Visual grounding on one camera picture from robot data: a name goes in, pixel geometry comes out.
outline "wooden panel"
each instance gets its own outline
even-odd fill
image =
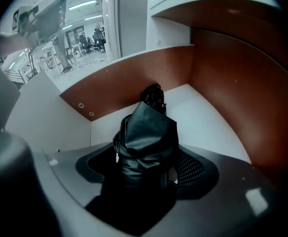
[[[251,0],[199,0],[175,6],[156,16],[242,39],[288,70],[288,44],[283,33],[285,20],[275,7]]]
[[[189,83],[226,119],[253,165],[276,182],[288,166],[288,73],[238,39],[192,31]]]
[[[171,47],[115,62],[77,82],[61,97],[90,121],[99,119],[139,102],[140,93],[154,82],[164,91],[187,83],[193,49]]]

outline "white wall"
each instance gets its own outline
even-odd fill
[[[55,152],[90,145],[90,121],[69,106],[44,72],[20,89],[5,129],[23,137],[33,151]]]
[[[120,0],[121,56],[144,51],[146,47],[147,0]]]
[[[148,17],[146,50],[190,44],[190,27],[177,22]]]
[[[103,21],[102,20],[99,20],[99,21],[93,21],[93,22],[90,22],[90,23],[85,23],[84,24],[84,31],[85,31],[85,36],[86,38],[88,36],[90,36],[90,38],[92,39],[93,35],[94,35],[94,32],[95,32],[95,28],[96,28],[96,24],[100,24],[100,27],[103,27]]]
[[[221,114],[189,84],[165,92],[167,116],[177,122],[179,143],[251,162],[247,152]],[[91,122],[91,145],[112,141],[122,119],[137,104]]]

